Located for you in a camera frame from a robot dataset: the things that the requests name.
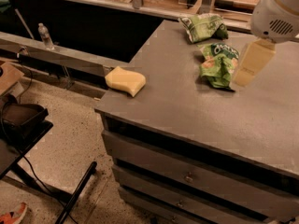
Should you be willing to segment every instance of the water bottle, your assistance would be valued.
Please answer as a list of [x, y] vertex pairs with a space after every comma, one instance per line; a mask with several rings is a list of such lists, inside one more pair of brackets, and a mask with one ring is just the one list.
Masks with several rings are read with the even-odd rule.
[[54, 49], [53, 42], [50, 38], [50, 34], [48, 28], [44, 26], [43, 23], [38, 24], [38, 32], [40, 34], [41, 39], [43, 40], [46, 49]]

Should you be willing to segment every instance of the cardboard box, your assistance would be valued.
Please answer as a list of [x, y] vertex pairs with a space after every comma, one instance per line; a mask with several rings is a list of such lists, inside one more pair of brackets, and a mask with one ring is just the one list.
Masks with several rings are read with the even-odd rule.
[[24, 76], [24, 73], [10, 63], [3, 63], [0, 67], [3, 69], [0, 76], [0, 95], [3, 95]]

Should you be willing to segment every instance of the yellow sponge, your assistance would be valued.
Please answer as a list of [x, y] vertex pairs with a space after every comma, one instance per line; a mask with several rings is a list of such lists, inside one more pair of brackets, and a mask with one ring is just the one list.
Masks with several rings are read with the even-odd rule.
[[105, 76], [106, 84], [116, 90], [126, 91], [134, 97], [146, 84], [146, 78], [140, 73], [115, 67]]

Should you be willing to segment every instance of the sneaker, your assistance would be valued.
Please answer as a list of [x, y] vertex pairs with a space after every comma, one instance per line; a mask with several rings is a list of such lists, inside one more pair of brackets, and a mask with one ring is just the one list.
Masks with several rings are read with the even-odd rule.
[[0, 216], [0, 224], [20, 224], [27, 212], [27, 204], [20, 203], [9, 213]]

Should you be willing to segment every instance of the gray tabletop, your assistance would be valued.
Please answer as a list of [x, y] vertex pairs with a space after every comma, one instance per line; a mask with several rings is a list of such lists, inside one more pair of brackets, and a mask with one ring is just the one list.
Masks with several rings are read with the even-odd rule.
[[[239, 51], [256, 39], [229, 35]], [[95, 110], [299, 178], [299, 44], [277, 45], [241, 92], [211, 88], [199, 77], [202, 61], [181, 24], [164, 21], [130, 63], [146, 86], [135, 98], [109, 90]]]

